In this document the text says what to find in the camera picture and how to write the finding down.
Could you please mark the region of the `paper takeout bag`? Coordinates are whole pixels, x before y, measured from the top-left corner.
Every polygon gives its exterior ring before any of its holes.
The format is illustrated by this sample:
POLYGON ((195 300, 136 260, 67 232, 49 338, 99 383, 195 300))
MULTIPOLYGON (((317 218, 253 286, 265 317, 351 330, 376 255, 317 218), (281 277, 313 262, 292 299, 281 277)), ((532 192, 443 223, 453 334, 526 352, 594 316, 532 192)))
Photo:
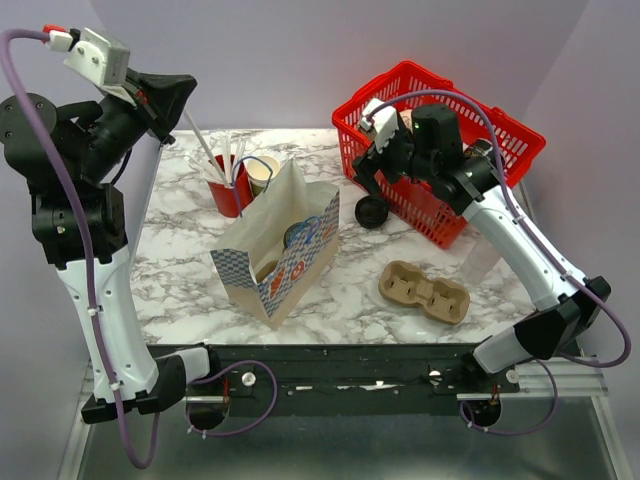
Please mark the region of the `paper takeout bag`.
POLYGON ((210 251, 229 299, 273 330, 337 253, 340 189, 287 161, 210 251), (278 260, 261 283, 256 274, 278 260))

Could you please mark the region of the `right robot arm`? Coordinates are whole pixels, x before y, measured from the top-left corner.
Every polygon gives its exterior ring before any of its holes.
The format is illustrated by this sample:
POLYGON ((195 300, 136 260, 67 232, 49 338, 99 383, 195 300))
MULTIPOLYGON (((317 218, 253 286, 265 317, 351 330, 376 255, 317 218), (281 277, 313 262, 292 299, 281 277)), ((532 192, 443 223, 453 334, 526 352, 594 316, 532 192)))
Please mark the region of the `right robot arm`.
POLYGON ((500 184, 494 148, 480 140, 464 144, 454 110, 442 103, 422 105, 406 124, 393 106, 373 99, 358 127, 373 142, 353 163, 356 182, 373 195, 380 192, 378 173, 390 183, 403 177, 427 183, 437 199, 491 243, 535 307, 533 314, 474 348, 459 370, 467 389, 485 390, 511 364, 553 357, 593 324, 610 285, 574 269, 531 224, 510 188, 500 184))

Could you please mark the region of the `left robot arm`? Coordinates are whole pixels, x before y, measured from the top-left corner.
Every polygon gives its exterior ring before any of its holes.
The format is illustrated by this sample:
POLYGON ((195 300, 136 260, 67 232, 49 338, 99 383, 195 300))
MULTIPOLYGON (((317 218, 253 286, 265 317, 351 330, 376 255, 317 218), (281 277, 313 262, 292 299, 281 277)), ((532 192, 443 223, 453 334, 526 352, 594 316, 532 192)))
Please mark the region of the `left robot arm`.
POLYGON ((108 94, 100 101, 58 106, 30 95, 76 190, 81 215, 73 212, 18 99, 8 97, 1 105, 5 160, 26 180, 33 235, 74 302, 90 353, 94 391, 82 409, 89 424, 131 410, 156 414, 179 402, 188 385, 201 395, 221 385, 216 356, 204 345, 162 357, 150 353, 130 288, 124 197, 107 180, 144 135, 173 142, 173 129, 196 85, 186 74, 132 70, 125 80, 131 101, 108 94))

